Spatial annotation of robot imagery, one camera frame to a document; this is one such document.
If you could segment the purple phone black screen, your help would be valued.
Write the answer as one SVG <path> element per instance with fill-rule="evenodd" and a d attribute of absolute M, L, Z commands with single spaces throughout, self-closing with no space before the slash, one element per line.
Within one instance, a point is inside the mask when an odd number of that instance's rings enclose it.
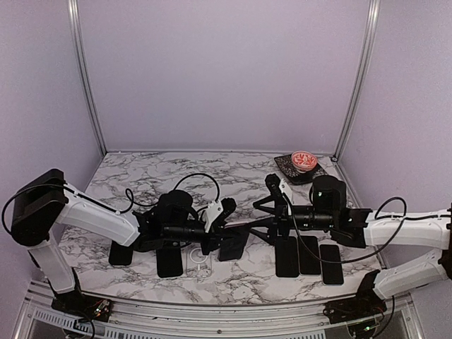
<path fill-rule="evenodd" d="M 218 260 L 220 262 L 239 260 L 244 253 L 244 247 L 248 238 L 249 233 L 247 231 L 232 231 L 227 233 L 222 238 Z"/>

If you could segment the clear magsafe phone case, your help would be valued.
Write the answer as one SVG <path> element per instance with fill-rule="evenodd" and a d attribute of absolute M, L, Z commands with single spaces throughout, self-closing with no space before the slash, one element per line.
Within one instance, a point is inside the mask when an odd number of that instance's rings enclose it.
<path fill-rule="evenodd" d="M 185 275 L 188 278 L 208 278 L 212 272 L 212 258 L 210 255 L 203 255 L 199 246 L 187 248 Z"/>

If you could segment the pink phone case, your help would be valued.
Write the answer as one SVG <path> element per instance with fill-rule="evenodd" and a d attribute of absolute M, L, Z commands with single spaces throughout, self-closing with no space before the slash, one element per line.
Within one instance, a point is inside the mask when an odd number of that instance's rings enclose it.
<path fill-rule="evenodd" d="M 251 222 L 251 220 L 238 220 L 238 221 L 234 221 L 234 222 L 228 222 L 225 224 L 224 229 L 231 229 L 234 227 L 243 227 L 248 225 Z"/>

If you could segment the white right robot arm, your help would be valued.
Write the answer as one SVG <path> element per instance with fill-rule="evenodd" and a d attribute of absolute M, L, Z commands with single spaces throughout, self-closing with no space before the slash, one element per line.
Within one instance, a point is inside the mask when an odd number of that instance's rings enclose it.
<path fill-rule="evenodd" d="M 276 174 L 265 179 L 269 196 L 254 202 L 254 208 L 273 215 L 269 237 L 287 237 L 290 230 L 323 231 L 346 247 L 425 246 L 427 254 L 395 268 L 367 273 L 350 300 L 350 311 L 365 316 L 376 305 L 399 293 L 451 278 L 451 210 L 427 213 L 387 213 L 383 209 L 348 208 L 346 184 L 330 175 L 316 177 L 308 206 L 295 205 L 289 185 Z"/>

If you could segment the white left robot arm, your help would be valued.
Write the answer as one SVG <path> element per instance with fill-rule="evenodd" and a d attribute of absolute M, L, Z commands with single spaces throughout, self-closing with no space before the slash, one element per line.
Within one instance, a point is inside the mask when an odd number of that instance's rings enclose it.
<path fill-rule="evenodd" d="M 144 213 L 132 208 L 118 210 L 69 184 L 61 170 L 51 169 L 5 202 L 1 220 L 12 206 L 11 224 L 4 224 L 4 229 L 27 248 L 63 305 L 74 314 L 84 314 L 89 299 L 53 238 L 53 226 L 75 227 L 109 239 L 113 266 L 129 265 L 135 252 L 156 251 L 163 256 L 181 243 L 199 243 L 208 255 L 220 248 L 226 219 L 237 205 L 230 198 L 216 198 L 196 210 L 193 202 L 189 193 L 173 189 L 148 205 Z"/>

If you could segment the black phone case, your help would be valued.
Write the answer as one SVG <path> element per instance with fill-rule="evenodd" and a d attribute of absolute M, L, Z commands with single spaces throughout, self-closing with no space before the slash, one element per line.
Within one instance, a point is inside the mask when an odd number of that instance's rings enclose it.
<path fill-rule="evenodd" d="M 183 274 L 182 253 L 179 248 L 158 249 L 156 259 L 159 278 L 175 278 Z"/>
<path fill-rule="evenodd" d="M 133 258 L 133 248 L 111 243 L 108 262 L 111 266 L 129 266 Z"/>

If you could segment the black patterned rectangular plate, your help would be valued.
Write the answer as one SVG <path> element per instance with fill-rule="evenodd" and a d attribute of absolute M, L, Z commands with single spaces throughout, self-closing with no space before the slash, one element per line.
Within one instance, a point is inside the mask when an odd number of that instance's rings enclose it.
<path fill-rule="evenodd" d="M 284 174 L 286 179 L 295 186 L 310 184 L 314 178 L 327 175 L 327 172 L 317 164 L 308 172 L 299 171 L 292 163 L 291 155 L 281 155 L 274 158 L 278 169 Z"/>

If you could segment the red white patterned bowl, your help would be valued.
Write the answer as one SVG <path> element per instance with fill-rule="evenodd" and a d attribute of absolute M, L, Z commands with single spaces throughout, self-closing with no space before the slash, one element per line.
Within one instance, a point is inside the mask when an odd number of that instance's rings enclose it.
<path fill-rule="evenodd" d="M 293 152 L 291 161 L 294 168 L 301 173 L 312 171 L 318 164 L 317 157 L 307 151 Z"/>

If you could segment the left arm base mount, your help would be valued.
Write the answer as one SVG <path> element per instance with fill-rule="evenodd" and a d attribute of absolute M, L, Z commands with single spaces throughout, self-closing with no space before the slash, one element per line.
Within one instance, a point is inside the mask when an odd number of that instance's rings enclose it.
<path fill-rule="evenodd" d="M 80 284 L 75 283 L 74 289 L 65 293 L 54 293 L 52 308 L 74 316 L 84 317 L 89 320 L 107 323 L 111 314 L 112 301 L 102 297 L 86 295 L 82 292 Z"/>

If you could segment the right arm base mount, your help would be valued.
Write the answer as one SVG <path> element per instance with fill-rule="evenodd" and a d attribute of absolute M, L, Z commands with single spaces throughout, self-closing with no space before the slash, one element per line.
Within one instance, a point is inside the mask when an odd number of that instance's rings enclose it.
<path fill-rule="evenodd" d="M 384 313 L 387 310 L 386 299 L 375 291 L 375 279 L 380 270 L 367 273 L 361 281 L 354 297 L 333 300 L 325 303 L 323 315 L 331 324 L 352 321 Z"/>

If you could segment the aluminium front rail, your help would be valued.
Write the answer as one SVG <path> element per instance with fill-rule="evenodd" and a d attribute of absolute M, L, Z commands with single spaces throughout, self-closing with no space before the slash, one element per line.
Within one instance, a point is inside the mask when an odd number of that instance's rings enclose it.
<path fill-rule="evenodd" d="M 52 308 L 45 282 L 30 283 L 13 338 L 423 338 L 406 297 L 385 314 L 332 323 L 323 301 L 255 305 L 202 305 L 110 297 L 107 321 L 83 322 Z"/>

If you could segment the left aluminium corner post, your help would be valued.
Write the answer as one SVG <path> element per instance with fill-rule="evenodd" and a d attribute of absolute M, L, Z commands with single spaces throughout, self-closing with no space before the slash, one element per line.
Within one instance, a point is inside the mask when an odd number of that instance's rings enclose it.
<path fill-rule="evenodd" d="M 78 1 L 68 0 L 67 5 L 69 12 L 69 23 L 71 27 L 71 36 L 73 39 L 73 45 L 76 55 L 76 63 L 81 80 L 83 96 L 88 109 L 88 117 L 93 128 L 97 147 L 100 151 L 101 156 L 104 157 L 107 154 L 107 146 L 102 133 L 100 118 L 97 113 L 93 89 L 90 83 L 88 63 L 85 57 L 85 50 L 83 46 L 83 33 L 81 28 L 81 18 L 79 14 Z"/>

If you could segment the aluminium corner post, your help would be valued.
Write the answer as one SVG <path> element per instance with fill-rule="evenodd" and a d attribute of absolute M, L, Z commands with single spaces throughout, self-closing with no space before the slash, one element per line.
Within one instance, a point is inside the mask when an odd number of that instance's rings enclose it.
<path fill-rule="evenodd" d="M 380 0 L 369 1 L 368 14 L 366 19 L 366 26 L 364 29 L 364 38 L 362 49 L 359 57 L 359 63 L 355 76 L 352 93 L 347 106 L 347 112 L 343 127 L 341 129 L 338 142 L 336 143 L 335 152 L 333 154 L 336 162 L 338 162 L 345 152 L 347 141 L 350 137 L 352 125 L 357 115 L 359 99 L 364 88 L 364 82 L 371 63 L 371 56 L 374 48 L 374 41 L 376 37 L 377 25 L 379 21 L 379 11 L 381 8 Z"/>
<path fill-rule="evenodd" d="M 93 128 L 97 147 L 100 151 L 101 156 L 104 157 L 107 154 L 107 146 L 102 133 L 100 118 L 97 113 L 93 89 L 90 83 L 88 63 L 85 57 L 85 50 L 83 46 L 83 33 L 81 28 L 81 18 L 79 14 L 78 1 L 68 0 L 67 5 L 69 12 L 69 23 L 71 27 L 71 36 L 73 39 L 73 45 L 76 55 L 76 63 L 81 80 L 83 96 L 88 109 L 88 117 Z"/>

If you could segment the right aluminium corner post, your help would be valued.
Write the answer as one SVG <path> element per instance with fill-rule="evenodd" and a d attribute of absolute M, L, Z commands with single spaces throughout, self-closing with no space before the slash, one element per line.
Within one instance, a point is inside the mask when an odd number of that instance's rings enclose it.
<path fill-rule="evenodd" d="M 380 0 L 369 1 L 368 14 L 366 19 L 366 26 L 364 29 L 364 38 L 362 49 L 359 57 L 359 63 L 355 76 L 352 93 L 347 106 L 347 112 L 343 127 L 341 129 L 338 142 L 336 143 L 335 152 L 333 154 L 336 162 L 338 162 L 345 152 L 347 141 L 350 137 L 352 125 L 357 115 L 359 99 L 364 88 L 364 82 L 371 63 L 371 56 L 374 48 L 374 41 L 376 37 L 377 25 L 379 21 L 379 11 L 381 8 Z"/>

